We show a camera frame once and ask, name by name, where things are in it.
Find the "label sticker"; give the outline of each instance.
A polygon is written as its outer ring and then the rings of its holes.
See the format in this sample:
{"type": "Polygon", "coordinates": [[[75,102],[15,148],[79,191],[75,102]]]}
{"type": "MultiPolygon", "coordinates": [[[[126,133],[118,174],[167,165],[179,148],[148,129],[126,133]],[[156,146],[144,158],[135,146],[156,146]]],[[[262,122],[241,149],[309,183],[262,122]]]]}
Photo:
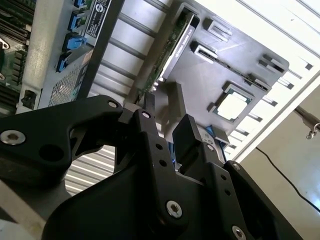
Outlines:
{"type": "Polygon", "coordinates": [[[101,26],[107,15],[111,0],[97,0],[92,10],[91,18],[86,30],[86,34],[93,38],[98,38],[101,26]]]}

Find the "blue latch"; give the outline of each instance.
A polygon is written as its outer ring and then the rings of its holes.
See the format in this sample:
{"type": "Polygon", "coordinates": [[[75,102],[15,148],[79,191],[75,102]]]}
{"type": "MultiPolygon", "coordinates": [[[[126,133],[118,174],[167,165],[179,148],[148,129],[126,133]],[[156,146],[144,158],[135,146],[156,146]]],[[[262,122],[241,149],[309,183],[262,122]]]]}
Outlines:
{"type": "Polygon", "coordinates": [[[86,0],[74,0],[74,6],[82,8],[86,6],[86,0]]]}
{"type": "Polygon", "coordinates": [[[69,33],[65,36],[63,51],[69,51],[80,48],[87,43],[87,38],[77,33],[69,33]]]}
{"type": "Polygon", "coordinates": [[[70,55],[71,55],[71,52],[67,52],[60,56],[57,67],[56,67],[56,71],[58,73],[61,73],[69,65],[68,61],[69,61],[70,55]]]}

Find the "blue connector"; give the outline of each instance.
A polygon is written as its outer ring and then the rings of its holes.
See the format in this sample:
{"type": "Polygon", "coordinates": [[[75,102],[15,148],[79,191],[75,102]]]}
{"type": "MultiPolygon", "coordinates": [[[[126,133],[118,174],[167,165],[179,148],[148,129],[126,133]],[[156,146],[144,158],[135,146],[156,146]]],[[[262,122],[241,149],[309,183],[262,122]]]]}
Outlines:
{"type": "Polygon", "coordinates": [[[74,6],[77,8],[84,8],[86,7],[86,0],[74,0],[74,6]]]}
{"type": "Polygon", "coordinates": [[[62,50],[67,52],[69,50],[74,50],[80,48],[82,45],[87,43],[87,39],[75,32],[71,32],[65,36],[65,41],[62,50]]]}
{"type": "Polygon", "coordinates": [[[70,32],[73,32],[77,28],[83,26],[86,23],[86,19],[87,19],[87,16],[85,16],[84,12],[80,10],[73,11],[71,14],[68,30],[70,32]]]}
{"type": "Polygon", "coordinates": [[[67,53],[64,53],[60,56],[59,61],[58,61],[58,65],[56,67],[56,71],[58,73],[61,73],[69,65],[68,61],[69,61],[70,55],[71,55],[71,52],[67,52],[67,53]]]}

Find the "metal frame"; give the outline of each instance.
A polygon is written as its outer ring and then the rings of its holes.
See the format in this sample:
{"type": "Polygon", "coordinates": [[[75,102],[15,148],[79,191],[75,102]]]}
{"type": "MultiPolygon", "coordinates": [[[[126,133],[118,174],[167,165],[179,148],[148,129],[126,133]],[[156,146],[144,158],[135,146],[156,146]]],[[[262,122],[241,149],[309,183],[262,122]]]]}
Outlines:
{"type": "Polygon", "coordinates": [[[125,0],[112,0],[110,3],[77,99],[86,98],[90,92],[124,2],[125,0]]]}

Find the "screw hole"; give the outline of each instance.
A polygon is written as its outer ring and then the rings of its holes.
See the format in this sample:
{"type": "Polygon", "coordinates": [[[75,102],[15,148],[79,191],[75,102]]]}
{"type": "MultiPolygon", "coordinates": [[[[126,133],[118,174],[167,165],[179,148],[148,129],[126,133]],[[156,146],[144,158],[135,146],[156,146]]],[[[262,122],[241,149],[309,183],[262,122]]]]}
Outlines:
{"type": "Polygon", "coordinates": [[[231,192],[230,192],[228,189],[225,189],[224,192],[225,192],[225,194],[227,194],[228,196],[231,195],[231,192]]]}
{"type": "Polygon", "coordinates": [[[8,135],[8,139],[16,141],[16,140],[19,139],[19,137],[16,134],[11,133],[11,134],[8,135]]]}
{"type": "Polygon", "coordinates": [[[240,238],[242,238],[242,233],[239,230],[236,230],[235,232],[240,238]]]}
{"type": "Polygon", "coordinates": [[[159,149],[159,150],[164,149],[160,144],[156,144],[155,146],[156,146],[156,148],[159,149]]]}
{"type": "Polygon", "coordinates": [[[172,205],[170,206],[170,208],[171,208],[172,211],[174,211],[175,213],[177,213],[177,212],[179,211],[178,207],[177,207],[176,205],[174,205],[174,204],[172,204],[172,205]]]}
{"type": "Polygon", "coordinates": [[[47,144],[43,145],[40,148],[39,155],[45,161],[57,162],[64,157],[65,153],[60,147],[56,145],[47,144]]]}
{"type": "Polygon", "coordinates": [[[159,160],[159,163],[160,163],[160,165],[162,166],[162,167],[166,167],[167,166],[167,163],[166,163],[166,161],[164,161],[164,160],[159,160]]]}

